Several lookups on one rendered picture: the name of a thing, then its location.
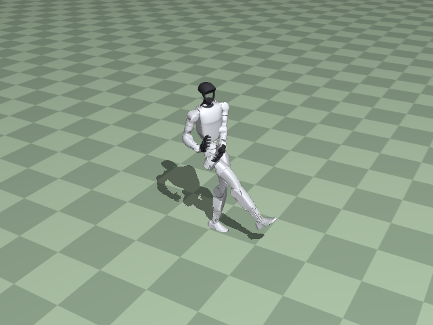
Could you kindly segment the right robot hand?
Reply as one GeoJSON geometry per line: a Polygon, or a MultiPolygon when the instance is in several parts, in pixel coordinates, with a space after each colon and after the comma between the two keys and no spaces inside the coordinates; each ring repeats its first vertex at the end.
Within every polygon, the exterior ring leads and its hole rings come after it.
{"type": "Polygon", "coordinates": [[[210,144],[210,142],[207,142],[207,141],[211,141],[211,139],[208,139],[208,138],[211,138],[211,137],[208,136],[208,135],[206,135],[204,137],[204,139],[203,139],[203,141],[202,141],[202,143],[200,145],[201,152],[205,152],[206,149],[207,149],[207,147],[210,147],[210,146],[207,146],[207,144],[210,144]]]}

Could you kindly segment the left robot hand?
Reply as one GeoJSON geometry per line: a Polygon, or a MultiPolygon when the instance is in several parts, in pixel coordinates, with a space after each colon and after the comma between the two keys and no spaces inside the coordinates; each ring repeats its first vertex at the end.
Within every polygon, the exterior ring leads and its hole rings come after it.
{"type": "Polygon", "coordinates": [[[217,157],[213,157],[213,159],[211,160],[212,162],[216,162],[216,161],[218,161],[222,156],[223,156],[223,154],[225,153],[225,148],[226,148],[226,146],[223,144],[219,149],[218,149],[218,155],[217,154],[215,154],[217,157]]]}

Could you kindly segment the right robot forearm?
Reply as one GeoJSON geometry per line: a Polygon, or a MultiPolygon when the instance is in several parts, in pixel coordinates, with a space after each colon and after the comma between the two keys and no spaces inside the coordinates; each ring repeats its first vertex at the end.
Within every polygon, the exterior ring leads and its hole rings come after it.
{"type": "MultiPolygon", "coordinates": [[[[182,140],[184,144],[191,148],[192,150],[196,151],[197,153],[201,153],[200,145],[198,145],[193,139],[189,139],[186,135],[182,137],[182,140]]],[[[206,149],[207,152],[207,149],[206,149]]]]}

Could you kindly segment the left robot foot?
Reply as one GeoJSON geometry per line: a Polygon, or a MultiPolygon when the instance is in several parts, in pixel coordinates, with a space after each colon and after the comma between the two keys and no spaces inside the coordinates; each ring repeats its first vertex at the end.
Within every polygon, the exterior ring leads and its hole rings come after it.
{"type": "Polygon", "coordinates": [[[219,222],[216,223],[216,224],[214,224],[214,222],[212,223],[212,220],[210,220],[208,222],[208,227],[213,228],[213,229],[215,229],[216,231],[219,231],[219,232],[223,232],[223,233],[228,232],[228,228],[226,228],[225,226],[223,226],[219,222]]]}

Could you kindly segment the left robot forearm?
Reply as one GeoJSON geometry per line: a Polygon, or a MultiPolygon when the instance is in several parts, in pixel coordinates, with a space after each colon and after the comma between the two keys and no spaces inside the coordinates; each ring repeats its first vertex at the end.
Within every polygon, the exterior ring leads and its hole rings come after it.
{"type": "MultiPolygon", "coordinates": [[[[228,128],[226,126],[226,132],[225,133],[220,133],[219,134],[219,144],[218,144],[218,149],[224,144],[226,146],[226,142],[227,142],[227,134],[228,134],[228,128]]],[[[227,149],[227,147],[225,148],[227,149]]]]}

